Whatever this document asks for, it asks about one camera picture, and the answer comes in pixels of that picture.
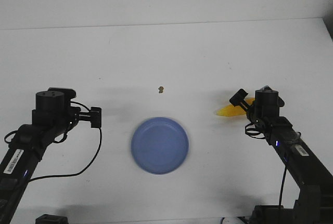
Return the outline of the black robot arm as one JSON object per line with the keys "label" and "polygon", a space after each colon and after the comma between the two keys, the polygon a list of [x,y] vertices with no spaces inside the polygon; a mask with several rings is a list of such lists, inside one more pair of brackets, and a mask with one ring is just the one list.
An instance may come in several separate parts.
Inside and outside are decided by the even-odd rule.
{"label": "black robot arm", "polygon": [[91,107],[83,112],[84,105],[74,102],[75,97],[75,90],[68,88],[51,87],[36,93],[32,123],[11,132],[13,138],[1,162],[1,223],[11,222],[50,144],[64,142],[80,121],[101,130],[102,109]]}
{"label": "black robot arm", "polygon": [[255,91],[253,103],[245,101],[247,95],[244,89],[240,89],[229,100],[246,113],[250,122],[245,126],[246,135],[264,139],[274,148],[306,202],[318,204],[320,209],[331,209],[332,174],[302,140],[301,133],[280,115],[285,102],[278,91],[264,86]]}

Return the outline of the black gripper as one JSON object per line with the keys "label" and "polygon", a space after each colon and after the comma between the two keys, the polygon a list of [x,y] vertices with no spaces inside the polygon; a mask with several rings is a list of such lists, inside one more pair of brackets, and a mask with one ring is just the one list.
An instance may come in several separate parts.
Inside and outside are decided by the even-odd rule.
{"label": "black gripper", "polygon": [[279,92],[264,86],[255,91],[254,99],[251,103],[246,100],[248,93],[244,89],[239,89],[229,100],[233,106],[241,106],[246,111],[247,119],[255,122],[265,117],[279,116],[279,110],[285,102],[279,96]]}
{"label": "black gripper", "polygon": [[57,128],[74,128],[80,121],[90,122],[91,128],[101,128],[102,110],[91,107],[86,112],[83,106],[72,101],[76,91],[70,88],[50,87],[35,95],[32,124]]}

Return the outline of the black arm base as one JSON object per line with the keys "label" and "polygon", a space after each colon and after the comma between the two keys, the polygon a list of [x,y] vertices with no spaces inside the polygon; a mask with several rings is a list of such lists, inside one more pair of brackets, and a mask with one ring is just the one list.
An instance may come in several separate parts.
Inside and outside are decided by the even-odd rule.
{"label": "black arm base", "polygon": [[65,216],[43,214],[36,218],[35,224],[68,224],[68,218]]}
{"label": "black arm base", "polygon": [[332,184],[301,187],[293,208],[257,205],[249,223],[332,223]]}

